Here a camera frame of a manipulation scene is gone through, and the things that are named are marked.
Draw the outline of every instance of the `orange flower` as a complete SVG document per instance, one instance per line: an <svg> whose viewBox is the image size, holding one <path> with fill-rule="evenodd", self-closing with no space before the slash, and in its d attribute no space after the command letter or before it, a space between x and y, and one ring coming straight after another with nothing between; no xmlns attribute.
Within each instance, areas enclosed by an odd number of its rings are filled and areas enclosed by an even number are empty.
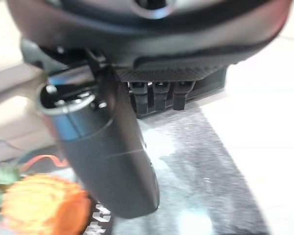
<svg viewBox="0 0 294 235"><path fill-rule="evenodd" d="M1 213L18 235L77 235L89 215L90 200L78 184L36 174L4 194Z"/></svg>

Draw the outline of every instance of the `black cylindrical handle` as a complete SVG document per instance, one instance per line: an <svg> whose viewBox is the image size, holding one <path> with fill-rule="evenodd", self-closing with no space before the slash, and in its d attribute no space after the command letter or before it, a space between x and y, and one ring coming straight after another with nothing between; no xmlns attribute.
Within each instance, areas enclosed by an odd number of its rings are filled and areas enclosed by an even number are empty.
<svg viewBox="0 0 294 235"><path fill-rule="evenodd" d="M87 98L52 107L43 89L39 106L93 197L123 218L152 213L159 189L124 85L111 69L100 76L98 91Z"/></svg>

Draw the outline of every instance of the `black plastic part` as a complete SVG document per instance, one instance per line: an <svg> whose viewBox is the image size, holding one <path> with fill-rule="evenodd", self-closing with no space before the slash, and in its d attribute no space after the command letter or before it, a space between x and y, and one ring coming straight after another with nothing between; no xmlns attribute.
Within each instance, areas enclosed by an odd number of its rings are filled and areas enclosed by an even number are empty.
<svg viewBox="0 0 294 235"><path fill-rule="evenodd" d="M224 55L228 48L233 49L229 60L239 62L255 53L242 58L241 51L257 46L259 51L277 35L292 0L224 0L156 21L100 11L91 1L66 0L63 8L44 0L7 2L22 34L38 45L99 49L113 65L132 68L145 57L196 55L204 60L202 51ZM129 1L113 2L128 7ZM231 63L222 60L222 65Z"/></svg>
<svg viewBox="0 0 294 235"><path fill-rule="evenodd" d="M113 214L152 213L159 189L128 94L110 68L98 80L96 97L67 107L52 106L43 90L39 106L47 127L86 189Z"/></svg>
<svg viewBox="0 0 294 235"><path fill-rule="evenodd" d="M224 67L211 75L207 76L206 78L196 81L193 90L188 94L186 97L187 101L190 100L197 100L202 99L205 97L208 97L210 95L219 93L223 91L225 86L225 78L226 78L226 72L228 67ZM170 90L168 92L167 96L167 102L166 102L166 109L170 109L173 106L173 90L174 85L172 84L170 86ZM133 95L131 97L131 103L134 108L134 111L136 111L135 107L135 98ZM152 115L155 112L154 107L154 93L153 93L153 86L148 86L148 114L147 115L139 115L137 114L137 118L144 118L148 115Z"/></svg>
<svg viewBox="0 0 294 235"><path fill-rule="evenodd" d="M194 88L195 82L176 82L173 91L173 109L184 110L187 95Z"/></svg>
<svg viewBox="0 0 294 235"><path fill-rule="evenodd" d="M130 83L130 88L134 94L136 101L136 112L138 114L148 113L148 83L133 82Z"/></svg>
<svg viewBox="0 0 294 235"><path fill-rule="evenodd" d="M164 111L166 109L166 102L168 92L170 90L169 82L155 82L153 84L153 98L154 107L156 111Z"/></svg>

